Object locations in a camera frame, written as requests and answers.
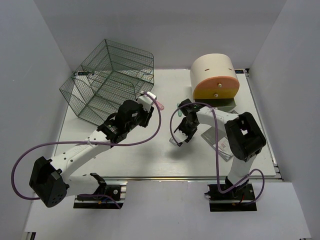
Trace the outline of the yellow drawer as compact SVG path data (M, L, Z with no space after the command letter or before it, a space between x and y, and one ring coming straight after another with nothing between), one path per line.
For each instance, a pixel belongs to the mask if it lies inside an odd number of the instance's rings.
M194 99L232 99L238 93L238 89L195 89L193 91Z

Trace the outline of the grey bottom drawer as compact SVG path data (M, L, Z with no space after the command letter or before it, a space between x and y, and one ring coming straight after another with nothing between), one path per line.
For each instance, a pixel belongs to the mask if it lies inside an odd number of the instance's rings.
M224 112L231 112L237 105L233 98L195 99L196 103L205 103Z

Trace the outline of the grey setup guide booklet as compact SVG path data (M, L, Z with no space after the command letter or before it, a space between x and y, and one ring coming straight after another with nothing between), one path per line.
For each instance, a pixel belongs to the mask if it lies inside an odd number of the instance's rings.
M204 107L197 113L197 116L200 117L199 122L203 125L210 126L209 129L201 134L201 137L209 144L210 147L214 150L218 150L219 156L227 162L234 156L234 154L231 151L225 124L228 121L237 119L239 115L218 109L215 109L214 113L215 116L213 114L213 108L209 107Z

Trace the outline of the orange top drawer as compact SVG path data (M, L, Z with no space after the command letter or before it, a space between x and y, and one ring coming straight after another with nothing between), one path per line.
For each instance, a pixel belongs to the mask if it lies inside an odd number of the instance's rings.
M209 77L200 80L193 85L193 89L239 89L240 83L237 78L231 76Z

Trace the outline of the cream round drawer box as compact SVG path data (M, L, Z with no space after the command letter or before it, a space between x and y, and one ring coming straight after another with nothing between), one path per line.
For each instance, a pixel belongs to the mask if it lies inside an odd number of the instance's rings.
M191 65L189 75L192 95L193 85L207 78L228 76L238 80L231 59L221 53L210 53L197 58Z

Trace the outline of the green correction tape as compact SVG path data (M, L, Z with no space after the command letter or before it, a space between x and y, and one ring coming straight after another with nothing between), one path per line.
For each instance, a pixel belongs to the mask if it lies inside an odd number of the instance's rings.
M177 115L178 115L178 117L182 117L182 112L180 109L177 111Z

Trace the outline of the pink correction tape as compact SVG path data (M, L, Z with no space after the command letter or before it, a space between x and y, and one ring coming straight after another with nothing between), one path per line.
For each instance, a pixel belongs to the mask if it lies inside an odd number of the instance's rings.
M157 101L156 103L161 111L163 111L165 109L164 105L162 105L160 102Z

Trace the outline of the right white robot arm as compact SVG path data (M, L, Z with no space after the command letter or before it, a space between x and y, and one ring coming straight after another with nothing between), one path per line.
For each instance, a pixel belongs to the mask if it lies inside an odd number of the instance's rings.
M249 112L242 114L229 113L213 108L207 103L191 102L189 99L182 101L177 109L184 115L182 122L175 130L172 123L169 124L170 142L181 146L188 143L196 131L198 125L208 125L215 128L215 142L218 143L218 131L223 131L228 140L233 154L232 166L225 179L226 189L221 188L219 172L219 153L215 151L217 188L221 194L225 194L236 200L244 193L244 187L252 174L251 166L256 156L266 145L266 138L258 126L255 118Z

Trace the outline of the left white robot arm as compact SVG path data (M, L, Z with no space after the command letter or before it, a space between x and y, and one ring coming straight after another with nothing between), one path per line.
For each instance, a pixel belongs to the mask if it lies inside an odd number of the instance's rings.
M38 158L29 185L46 207L52 208L68 196L105 199L107 184L97 173L74 176L73 173L97 155L110 150L127 138L135 127L147 127L154 102L143 95L126 100L85 140L51 159Z

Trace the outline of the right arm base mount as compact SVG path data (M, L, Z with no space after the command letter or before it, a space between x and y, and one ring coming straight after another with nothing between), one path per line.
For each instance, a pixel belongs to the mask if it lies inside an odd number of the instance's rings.
M204 197L209 201L211 212L255 212L260 195L255 195L248 177L237 185L225 177L218 178L216 183L208 184Z

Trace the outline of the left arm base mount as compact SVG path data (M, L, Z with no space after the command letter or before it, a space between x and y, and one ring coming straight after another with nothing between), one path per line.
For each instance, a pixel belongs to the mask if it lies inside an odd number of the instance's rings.
M75 196L74 209L105 209L119 210L126 198L126 183L106 182L97 173L85 174L83 177L91 177L93 184L97 184L91 190L82 190Z

